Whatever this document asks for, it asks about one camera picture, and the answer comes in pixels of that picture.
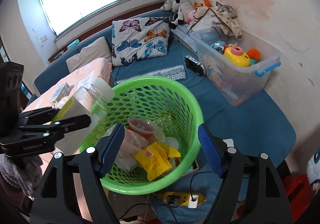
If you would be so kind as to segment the clear square plastic bottle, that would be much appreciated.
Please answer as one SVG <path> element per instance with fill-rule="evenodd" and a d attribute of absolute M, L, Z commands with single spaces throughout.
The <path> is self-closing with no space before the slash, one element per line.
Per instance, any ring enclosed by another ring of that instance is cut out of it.
<path fill-rule="evenodd" d="M 105 118 L 107 114 L 105 105 L 114 96 L 114 90 L 100 77 L 97 77 L 87 87 L 80 86 L 59 110 L 53 119 L 53 123 L 81 115 L 88 115 L 91 123 L 88 126 L 85 123 L 79 123 L 82 128 L 68 131 L 64 134 L 63 139 L 55 143 L 55 147 L 65 155 L 74 154 L 82 142 Z"/>

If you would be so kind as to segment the clear pink plastic bag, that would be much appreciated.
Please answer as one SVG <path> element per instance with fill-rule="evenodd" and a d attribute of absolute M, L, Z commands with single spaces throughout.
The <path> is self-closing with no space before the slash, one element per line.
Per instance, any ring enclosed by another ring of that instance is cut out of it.
<path fill-rule="evenodd" d="M 138 165 L 133 155 L 140 153 L 148 146 L 148 140 L 140 134 L 125 128 L 124 140 L 116 156 L 115 164 L 125 173 L 134 170 Z"/>

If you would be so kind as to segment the yellow snack wrapper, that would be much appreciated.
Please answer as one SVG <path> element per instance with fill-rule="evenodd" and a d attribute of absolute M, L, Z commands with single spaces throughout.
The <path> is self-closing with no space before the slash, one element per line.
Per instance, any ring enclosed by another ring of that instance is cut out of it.
<path fill-rule="evenodd" d="M 171 172 L 176 159 L 180 161 L 181 154 L 174 147 L 156 141 L 133 155 L 133 158 L 146 171 L 148 181 L 153 181 Z"/>

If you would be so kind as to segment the red printed paper cup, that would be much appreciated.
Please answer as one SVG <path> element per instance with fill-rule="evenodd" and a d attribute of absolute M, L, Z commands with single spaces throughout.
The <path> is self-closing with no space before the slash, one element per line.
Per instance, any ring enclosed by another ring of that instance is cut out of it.
<path fill-rule="evenodd" d="M 150 144 L 155 141 L 165 142 L 163 130 L 150 119 L 133 115 L 129 116 L 127 120 L 129 123 L 128 129 L 147 139 Z"/>

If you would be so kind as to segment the translucent plastic cup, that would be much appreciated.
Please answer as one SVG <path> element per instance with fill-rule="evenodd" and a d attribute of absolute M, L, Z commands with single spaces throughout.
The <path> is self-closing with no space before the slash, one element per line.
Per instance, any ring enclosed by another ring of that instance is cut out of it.
<path fill-rule="evenodd" d="M 180 151 L 181 141 L 180 141 L 179 138 L 172 137 L 172 136 L 167 136 L 165 138 L 165 142 L 164 143 L 167 144 L 167 145 L 170 145 L 171 147 L 173 147 L 177 151 Z"/>

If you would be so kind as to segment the small milk carton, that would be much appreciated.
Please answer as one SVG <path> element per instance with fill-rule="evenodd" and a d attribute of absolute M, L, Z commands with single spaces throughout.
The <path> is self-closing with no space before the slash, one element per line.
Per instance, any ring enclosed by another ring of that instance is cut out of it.
<path fill-rule="evenodd" d="M 65 83 L 59 85 L 50 99 L 50 104 L 53 107 L 56 107 L 62 98 L 69 95 L 70 91 L 71 91 L 71 87 L 68 83 L 65 82 Z"/>

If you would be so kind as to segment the grey fuzzy sleeve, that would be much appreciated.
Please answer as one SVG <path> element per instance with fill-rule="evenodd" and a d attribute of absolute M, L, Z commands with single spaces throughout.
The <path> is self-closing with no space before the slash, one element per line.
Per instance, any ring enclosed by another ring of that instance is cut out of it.
<path fill-rule="evenodd" d="M 11 186 L 20 189 L 25 196 L 35 197 L 42 179 L 39 155 L 24 158 L 9 158 L 1 154 L 1 175 Z"/>

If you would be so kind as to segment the blue sofa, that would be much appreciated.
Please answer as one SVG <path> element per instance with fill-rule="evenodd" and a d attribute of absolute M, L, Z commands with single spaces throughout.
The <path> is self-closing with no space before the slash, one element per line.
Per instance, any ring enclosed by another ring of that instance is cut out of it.
<path fill-rule="evenodd" d="M 182 49 L 180 43 L 170 41 L 166 56 L 117 67 L 114 71 L 117 85 L 141 76 L 154 76 L 153 71 L 181 64 Z M 244 155 L 256 157 L 260 153 L 268 154 L 276 169 L 285 160 L 294 145 L 296 135 L 280 108 L 266 92 L 262 91 L 234 106 L 206 77 L 190 72 L 187 78 L 179 83 L 196 98 L 202 110 L 202 124 L 208 127 L 214 137 L 221 138 L 228 147 L 234 147 Z M 200 145 L 199 153 L 184 175 L 166 188 L 184 189 L 192 194 L 202 193 L 207 201 L 196 209 L 169 207 L 157 198 L 152 198 L 150 205 L 162 223 L 195 223 L 199 220 L 204 222 L 221 182 L 221 178 L 212 172 Z M 245 177 L 238 201 L 245 201 L 247 185 L 248 178 Z"/>

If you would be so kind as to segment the yellow power strip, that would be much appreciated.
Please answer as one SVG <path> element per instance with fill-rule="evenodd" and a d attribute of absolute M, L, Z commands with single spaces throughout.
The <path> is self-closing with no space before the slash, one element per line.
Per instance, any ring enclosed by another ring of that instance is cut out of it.
<path fill-rule="evenodd" d="M 164 193 L 157 193 L 157 198 L 163 201 L 167 206 L 178 208 L 188 207 L 190 209 L 196 209 L 207 201 L 201 193 L 184 193 L 167 191 Z"/>

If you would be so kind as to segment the beige pillow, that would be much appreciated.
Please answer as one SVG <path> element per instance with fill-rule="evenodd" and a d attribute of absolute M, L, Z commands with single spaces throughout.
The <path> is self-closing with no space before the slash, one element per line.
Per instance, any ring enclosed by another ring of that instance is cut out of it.
<path fill-rule="evenodd" d="M 97 58 L 105 58 L 107 61 L 111 62 L 111 51 L 106 38 L 100 37 L 96 39 L 93 43 L 82 48 L 80 53 L 71 56 L 66 60 L 67 67 L 70 73 L 74 72 L 76 69 L 89 64 Z"/>

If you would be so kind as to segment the clear plastic storage box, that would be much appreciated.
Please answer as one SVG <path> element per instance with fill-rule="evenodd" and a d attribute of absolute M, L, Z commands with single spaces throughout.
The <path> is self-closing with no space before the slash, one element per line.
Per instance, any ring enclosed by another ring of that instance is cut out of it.
<path fill-rule="evenodd" d="M 220 30 L 207 28 L 192 32 L 197 56 L 203 63 L 209 80 L 232 105 L 238 105 L 261 92 L 270 72 L 281 65 L 280 51 L 264 40 L 242 31 L 242 40 L 227 36 Z M 244 51 L 255 48 L 261 60 L 250 67 L 240 67 L 223 55 L 224 46 L 238 45 Z"/>

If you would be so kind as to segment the blue patterned cloth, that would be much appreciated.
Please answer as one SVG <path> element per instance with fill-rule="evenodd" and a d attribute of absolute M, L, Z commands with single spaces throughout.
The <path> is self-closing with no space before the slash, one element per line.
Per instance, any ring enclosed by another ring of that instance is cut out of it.
<path fill-rule="evenodd" d="M 181 41 L 184 45 L 186 45 L 189 49 L 191 49 L 194 53 L 197 53 L 197 48 L 195 45 L 194 39 L 190 36 L 189 25 L 178 25 L 175 29 L 171 30 L 174 38 L 177 41 Z"/>

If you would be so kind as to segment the grey plush toy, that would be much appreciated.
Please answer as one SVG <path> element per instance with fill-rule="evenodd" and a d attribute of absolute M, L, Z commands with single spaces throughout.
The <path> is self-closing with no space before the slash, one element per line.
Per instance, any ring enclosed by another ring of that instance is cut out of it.
<path fill-rule="evenodd" d="M 170 11 L 172 12 L 172 5 L 174 0 L 166 0 L 163 4 L 163 6 L 160 7 L 161 11 Z"/>

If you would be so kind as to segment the beige patterned cloth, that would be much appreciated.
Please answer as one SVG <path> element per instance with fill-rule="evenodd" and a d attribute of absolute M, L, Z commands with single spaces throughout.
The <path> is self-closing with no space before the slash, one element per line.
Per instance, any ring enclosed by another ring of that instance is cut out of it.
<path fill-rule="evenodd" d="M 228 5 L 216 1 L 215 15 L 220 20 L 219 27 L 227 36 L 233 36 L 237 40 L 242 40 L 242 29 L 238 21 L 237 13 Z"/>

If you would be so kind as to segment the orange fox plush toy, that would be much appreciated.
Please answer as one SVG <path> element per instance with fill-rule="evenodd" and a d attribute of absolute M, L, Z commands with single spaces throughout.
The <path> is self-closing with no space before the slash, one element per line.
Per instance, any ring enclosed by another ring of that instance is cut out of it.
<path fill-rule="evenodd" d="M 203 0 L 200 3 L 194 2 L 194 9 L 197 14 L 204 14 L 211 7 L 209 0 Z"/>

